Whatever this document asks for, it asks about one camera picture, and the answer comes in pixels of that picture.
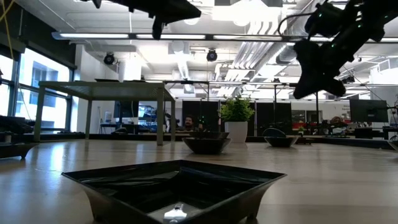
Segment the white pot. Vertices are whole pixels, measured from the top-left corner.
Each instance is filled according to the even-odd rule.
[[[225,132],[231,143],[245,143],[248,136],[248,122],[225,122]]]

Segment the security camera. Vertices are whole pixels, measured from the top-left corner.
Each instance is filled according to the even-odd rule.
[[[208,62],[215,62],[217,60],[217,53],[215,49],[210,49],[207,53],[207,61]]]
[[[106,65],[114,65],[116,63],[113,52],[106,53],[106,56],[104,58],[104,63]]]

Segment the man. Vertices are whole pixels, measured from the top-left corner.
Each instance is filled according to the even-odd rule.
[[[177,131],[185,132],[185,131],[198,131],[197,128],[194,127],[193,116],[187,115],[185,117],[185,126],[178,128]]]

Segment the green plant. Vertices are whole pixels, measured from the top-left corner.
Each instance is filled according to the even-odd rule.
[[[228,121],[249,121],[254,114],[254,110],[250,108],[249,99],[241,99],[240,96],[226,100],[225,105],[221,106],[221,118]]]

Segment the ceiling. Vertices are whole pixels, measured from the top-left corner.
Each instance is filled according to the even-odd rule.
[[[184,21],[169,24],[164,28],[164,34],[247,34],[250,32],[250,25],[237,26],[233,19],[235,17],[244,18],[245,8],[239,7],[237,11],[226,14],[223,10],[227,8],[215,6],[217,0],[201,0],[198,8],[202,11],[202,16],[195,25],[188,25]],[[132,32],[132,33],[151,33],[153,20],[148,18],[147,13],[135,11],[129,13],[128,8],[118,4],[104,4],[100,9],[95,8],[92,2],[80,2],[79,0],[16,0],[23,8],[42,19],[44,22],[57,29],[60,32]],[[284,0],[284,7],[281,12],[286,15],[300,12],[311,0]],[[264,17],[274,15],[272,13],[262,13]],[[270,21],[277,20],[277,16],[267,18]],[[267,34],[275,32],[275,25],[272,24],[271,31]],[[398,37],[398,19],[386,25],[386,36]],[[140,56],[143,58],[142,74],[148,78],[159,77],[161,74],[172,74],[178,70],[178,59],[169,54],[169,43],[172,41],[155,41],[155,40],[91,40],[84,42],[86,50],[90,54],[102,60],[109,46],[135,46]],[[242,42],[208,42],[208,41],[187,41],[189,46],[189,58],[186,66],[189,70],[216,72],[216,65],[219,63],[232,63],[241,52]],[[254,53],[260,45],[253,46],[246,55]],[[261,54],[263,58],[255,66],[256,72],[260,68],[267,66],[266,63],[260,64],[264,58],[271,57],[272,46],[268,51]],[[209,49],[216,49],[218,61],[207,62],[206,55]],[[369,44],[364,45],[357,53],[356,58],[366,57],[371,60],[373,57],[380,55],[398,55],[398,46],[396,44]],[[115,56],[120,60],[131,56],[130,52],[115,52]],[[362,62],[355,61],[347,63],[346,69],[361,68],[356,71],[357,77],[366,82],[369,77],[369,67],[374,63],[368,63],[368,60]],[[298,80],[301,74],[299,65],[284,65],[280,67],[283,72],[284,79],[290,82]],[[271,77],[280,77],[280,72],[272,74]]]

